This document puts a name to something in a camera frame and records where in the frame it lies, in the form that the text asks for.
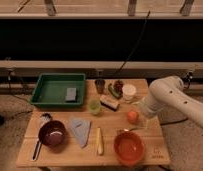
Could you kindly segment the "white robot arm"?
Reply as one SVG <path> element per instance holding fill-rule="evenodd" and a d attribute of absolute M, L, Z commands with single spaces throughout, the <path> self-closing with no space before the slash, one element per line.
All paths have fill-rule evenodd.
<path fill-rule="evenodd" d="M 178 76 L 156 79 L 150 83 L 147 95 L 139 101 L 139 109 L 150 119 L 169 105 L 203 129 L 203 103 L 187 96 L 183 89 L 184 83 Z"/>

